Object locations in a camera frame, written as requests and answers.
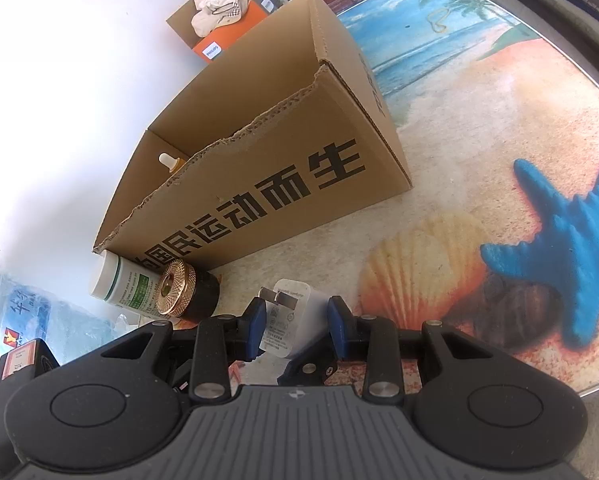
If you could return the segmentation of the large open cardboard box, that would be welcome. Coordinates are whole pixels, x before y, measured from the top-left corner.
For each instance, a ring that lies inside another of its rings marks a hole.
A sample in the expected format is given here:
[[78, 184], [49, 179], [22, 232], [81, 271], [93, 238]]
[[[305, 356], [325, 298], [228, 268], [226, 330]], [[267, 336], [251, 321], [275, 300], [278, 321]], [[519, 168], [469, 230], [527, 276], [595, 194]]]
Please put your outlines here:
[[[171, 174], [162, 153], [185, 159]], [[214, 269], [406, 192], [403, 147], [354, 38], [292, 0], [198, 73], [144, 131], [94, 251]]]

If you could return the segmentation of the beige crumpled cloth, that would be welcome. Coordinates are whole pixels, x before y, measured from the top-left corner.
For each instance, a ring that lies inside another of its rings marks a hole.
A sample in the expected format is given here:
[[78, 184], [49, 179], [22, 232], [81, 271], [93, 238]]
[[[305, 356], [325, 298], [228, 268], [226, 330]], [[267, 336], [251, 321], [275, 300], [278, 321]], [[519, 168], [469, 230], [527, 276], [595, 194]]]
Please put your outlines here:
[[248, 12], [250, 0], [193, 0], [196, 14], [191, 25], [201, 38], [213, 30], [237, 23]]

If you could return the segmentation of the white USB wall charger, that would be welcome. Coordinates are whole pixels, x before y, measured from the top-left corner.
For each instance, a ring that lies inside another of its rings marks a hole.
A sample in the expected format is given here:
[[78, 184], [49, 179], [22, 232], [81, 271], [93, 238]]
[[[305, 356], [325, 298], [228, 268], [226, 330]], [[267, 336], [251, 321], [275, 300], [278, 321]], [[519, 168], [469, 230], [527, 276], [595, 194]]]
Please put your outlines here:
[[292, 360], [328, 330], [325, 292], [300, 281], [281, 278], [274, 287], [262, 287], [267, 323], [260, 350], [280, 359]]

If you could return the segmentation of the green dropper bottle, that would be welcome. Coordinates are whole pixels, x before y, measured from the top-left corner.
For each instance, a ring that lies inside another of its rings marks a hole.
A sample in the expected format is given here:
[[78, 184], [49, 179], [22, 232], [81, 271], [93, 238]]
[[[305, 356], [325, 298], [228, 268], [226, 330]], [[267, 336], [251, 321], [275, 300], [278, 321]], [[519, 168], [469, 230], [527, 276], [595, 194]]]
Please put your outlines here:
[[158, 161], [165, 166], [171, 174], [177, 172], [186, 163], [185, 159], [174, 157], [167, 153], [162, 153], [158, 156]]

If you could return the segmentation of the white vitamin bottle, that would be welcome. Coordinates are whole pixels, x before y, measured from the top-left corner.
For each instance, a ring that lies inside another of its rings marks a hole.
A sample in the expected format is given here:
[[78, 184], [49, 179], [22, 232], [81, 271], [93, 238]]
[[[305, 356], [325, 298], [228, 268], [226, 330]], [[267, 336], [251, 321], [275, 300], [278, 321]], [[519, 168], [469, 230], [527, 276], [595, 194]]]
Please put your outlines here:
[[160, 278], [154, 271], [105, 250], [92, 275], [90, 295], [149, 318], [162, 318], [156, 307]]

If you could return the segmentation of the blue water jug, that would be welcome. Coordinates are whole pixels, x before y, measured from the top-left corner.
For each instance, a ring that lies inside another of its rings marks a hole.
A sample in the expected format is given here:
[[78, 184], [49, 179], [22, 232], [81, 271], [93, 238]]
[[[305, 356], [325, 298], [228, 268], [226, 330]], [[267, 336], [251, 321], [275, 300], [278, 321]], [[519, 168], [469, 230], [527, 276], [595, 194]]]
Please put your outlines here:
[[79, 358], [136, 327], [123, 313], [99, 318], [50, 292], [0, 272], [0, 357], [35, 338], [61, 364]]

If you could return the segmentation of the gold lid brown jar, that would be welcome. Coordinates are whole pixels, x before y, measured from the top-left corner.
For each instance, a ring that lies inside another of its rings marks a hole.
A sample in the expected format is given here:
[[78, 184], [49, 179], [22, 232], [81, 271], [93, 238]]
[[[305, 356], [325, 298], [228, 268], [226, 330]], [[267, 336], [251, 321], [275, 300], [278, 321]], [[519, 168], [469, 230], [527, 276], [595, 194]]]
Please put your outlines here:
[[169, 318], [199, 323], [215, 312], [219, 292], [220, 284], [215, 275], [184, 260], [174, 260], [158, 282], [156, 309]]

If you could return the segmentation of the orange Philips box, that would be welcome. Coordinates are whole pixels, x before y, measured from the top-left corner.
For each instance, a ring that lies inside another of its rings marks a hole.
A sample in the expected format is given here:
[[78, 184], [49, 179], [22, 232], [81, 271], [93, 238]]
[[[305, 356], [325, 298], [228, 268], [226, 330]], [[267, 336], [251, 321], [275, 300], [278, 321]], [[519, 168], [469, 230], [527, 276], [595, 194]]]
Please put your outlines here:
[[166, 23], [206, 63], [290, 0], [189, 0]]

